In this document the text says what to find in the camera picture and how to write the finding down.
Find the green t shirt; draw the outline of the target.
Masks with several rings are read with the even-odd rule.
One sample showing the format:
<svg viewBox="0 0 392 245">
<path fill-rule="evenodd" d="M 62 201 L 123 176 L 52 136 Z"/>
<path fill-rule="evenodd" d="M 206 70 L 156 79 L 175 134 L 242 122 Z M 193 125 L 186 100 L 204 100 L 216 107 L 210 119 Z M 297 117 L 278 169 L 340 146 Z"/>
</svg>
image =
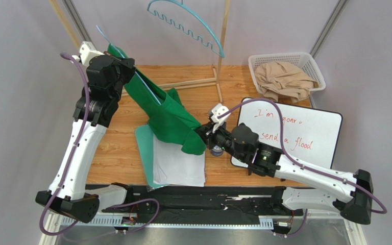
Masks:
<svg viewBox="0 0 392 245">
<path fill-rule="evenodd" d="M 138 69 L 124 88 L 147 114 L 148 125 L 158 140 L 178 144 L 187 154 L 205 152 L 206 145 L 195 131 L 201 123 L 184 108 L 174 88 L 164 91 Z"/>
</svg>

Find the beige t shirt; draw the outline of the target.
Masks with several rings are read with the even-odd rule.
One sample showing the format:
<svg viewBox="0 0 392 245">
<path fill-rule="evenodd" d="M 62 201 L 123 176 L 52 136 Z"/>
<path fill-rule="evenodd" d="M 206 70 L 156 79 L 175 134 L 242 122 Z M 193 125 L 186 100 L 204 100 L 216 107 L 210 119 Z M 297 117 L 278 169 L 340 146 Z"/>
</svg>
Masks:
<svg viewBox="0 0 392 245">
<path fill-rule="evenodd" d="M 273 61 L 259 65 L 254 70 L 257 87 L 261 94 L 275 102 L 290 99 L 293 103 L 310 96 L 311 89 L 319 88 L 318 81 L 294 64 Z"/>
</svg>

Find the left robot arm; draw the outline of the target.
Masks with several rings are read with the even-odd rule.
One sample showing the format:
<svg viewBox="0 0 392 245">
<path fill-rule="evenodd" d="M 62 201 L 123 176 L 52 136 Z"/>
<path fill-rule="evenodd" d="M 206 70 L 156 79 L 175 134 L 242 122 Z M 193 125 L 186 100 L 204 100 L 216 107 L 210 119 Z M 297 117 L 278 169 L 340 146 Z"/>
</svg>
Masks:
<svg viewBox="0 0 392 245">
<path fill-rule="evenodd" d="M 124 85 L 135 75 L 135 61 L 100 54 L 87 63 L 62 53 L 79 70 L 83 89 L 73 113 L 70 142 L 54 180 L 47 190 L 36 194 L 35 202 L 51 211 L 88 223 L 98 211 L 125 202 L 128 186 L 112 183 L 87 190 L 86 181 L 96 149 L 118 109 Z"/>
</svg>

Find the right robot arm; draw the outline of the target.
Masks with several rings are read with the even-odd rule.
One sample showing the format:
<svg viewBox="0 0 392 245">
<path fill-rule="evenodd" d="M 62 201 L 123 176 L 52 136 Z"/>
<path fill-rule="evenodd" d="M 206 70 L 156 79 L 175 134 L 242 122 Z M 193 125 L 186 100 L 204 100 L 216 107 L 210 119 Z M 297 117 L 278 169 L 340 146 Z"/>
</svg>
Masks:
<svg viewBox="0 0 392 245">
<path fill-rule="evenodd" d="M 308 186 L 303 190 L 277 187 L 272 198 L 276 205 L 290 210 L 327 210 L 351 222 L 371 223 L 373 185 L 368 171 L 343 172 L 293 159 L 280 148 L 260 142 L 258 135 L 245 124 L 232 132 L 224 128 L 214 131 L 213 127 L 208 123 L 196 129 L 207 148 L 220 147 L 246 164 L 249 174 L 293 180 Z"/>
</svg>

